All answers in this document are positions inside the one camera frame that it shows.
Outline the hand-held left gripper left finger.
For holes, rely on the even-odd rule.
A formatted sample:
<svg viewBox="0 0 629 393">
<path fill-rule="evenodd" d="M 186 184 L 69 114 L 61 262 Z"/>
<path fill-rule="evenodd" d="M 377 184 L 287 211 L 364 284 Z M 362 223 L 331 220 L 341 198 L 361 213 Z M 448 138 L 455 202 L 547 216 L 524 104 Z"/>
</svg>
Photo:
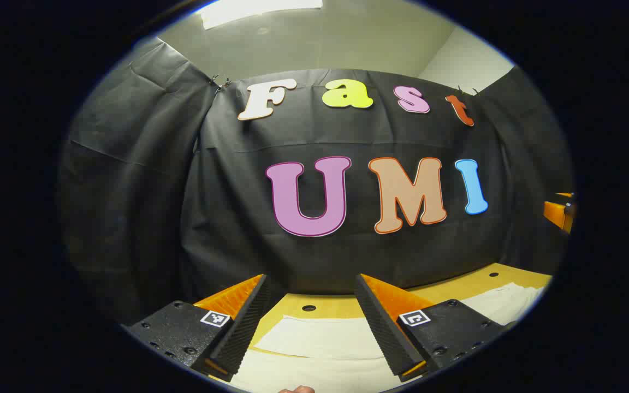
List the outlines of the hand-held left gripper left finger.
<svg viewBox="0 0 629 393">
<path fill-rule="evenodd" d="M 269 278 L 261 274 L 198 302 L 173 301 L 127 329 L 169 360 L 230 382 L 268 305 Z"/>
</svg>

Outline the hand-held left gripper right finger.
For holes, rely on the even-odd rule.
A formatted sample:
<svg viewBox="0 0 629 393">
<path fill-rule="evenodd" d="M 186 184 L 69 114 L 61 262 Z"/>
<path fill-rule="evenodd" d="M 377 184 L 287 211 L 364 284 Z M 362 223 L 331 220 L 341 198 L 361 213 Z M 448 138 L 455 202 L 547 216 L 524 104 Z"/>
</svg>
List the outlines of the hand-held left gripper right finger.
<svg viewBox="0 0 629 393">
<path fill-rule="evenodd" d="M 434 303 L 365 274 L 356 276 L 355 296 L 401 382 L 450 367 L 506 331 L 460 300 Z"/>
</svg>

